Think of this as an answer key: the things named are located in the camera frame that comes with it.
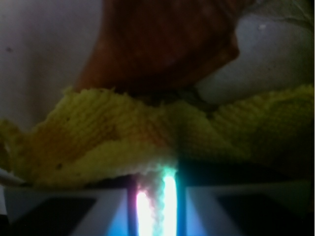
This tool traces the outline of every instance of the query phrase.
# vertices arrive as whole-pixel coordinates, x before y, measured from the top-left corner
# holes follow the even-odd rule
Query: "gray surface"
[[[310,183],[292,181],[269,184],[242,184],[218,187],[188,187],[186,224],[187,235],[244,235],[217,198],[246,194],[263,194],[293,214],[304,217],[309,201]]]
[[[128,235],[127,190],[125,189],[54,192],[9,187],[5,189],[4,195],[10,223],[49,198],[95,198],[96,203],[81,219],[71,235]]]

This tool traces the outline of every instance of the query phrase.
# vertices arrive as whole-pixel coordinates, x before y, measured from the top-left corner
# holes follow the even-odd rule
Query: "yellow cloth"
[[[277,153],[314,120],[314,88],[264,93],[206,114],[150,107],[107,89],[68,89],[30,133],[0,121],[0,166],[35,186],[79,188],[176,167],[178,158],[246,161]]]

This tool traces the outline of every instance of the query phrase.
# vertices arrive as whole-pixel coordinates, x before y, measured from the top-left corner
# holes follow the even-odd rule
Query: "dark slot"
[[[0,235],[66,236],[96,202],[92,198],[51,198],[14,222]]]
[[[247,236],[305,235],[302,219],[265,195],[224,196],[218,201]]]
[[[275,171],[252,163],[214,164],[205,161],[179,161],[178,178],[185,186],[271,183],[290,180]]]
[[[134,176],[127,175],[117,178],[107,178],[96,183],[89,183],[85,186],[85,189],[129,188],[133,185],[135,185]]]

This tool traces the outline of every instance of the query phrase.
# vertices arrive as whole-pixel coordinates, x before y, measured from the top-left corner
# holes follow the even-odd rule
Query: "glowing light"
[[[176,236],[177,229],[177,195],[174,174],[167,174],[163,181],[164,187],[164,210],[163,236]],[[144,192],[137,195],[137,215],[139,236],[153,235],[153,218],[150,208],[150,200]]]
[[[163,235],[176,236],[177,228],[177,195],[176,183],[173,176],[169,175],[164,177],[164,222],[163,222]]]
[[[147,195],[139,192],[137,195],[137,215],[139,236],[153,235],[153,219],[150,209],[150,201]]]

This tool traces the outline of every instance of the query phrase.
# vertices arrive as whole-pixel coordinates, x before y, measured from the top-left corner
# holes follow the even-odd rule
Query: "bright light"
[[[176,183],[173,176],[164,177],[164,222],[163,235],[176,236],[177,228],[177,195]]]
[[[153,235],[153,219],[150,209],[150,201],[147,195],[139,192],[137,195],[137,215],[139,236]]]
[[[177,229],[177,195],[174,175],[166,175],[163,178],[164,210],[163,210],[163,236],[176,236]],[[153,235],[153,218],[150,208],[150,200],[144,192],[137,195],[137,214],[139,236]]]

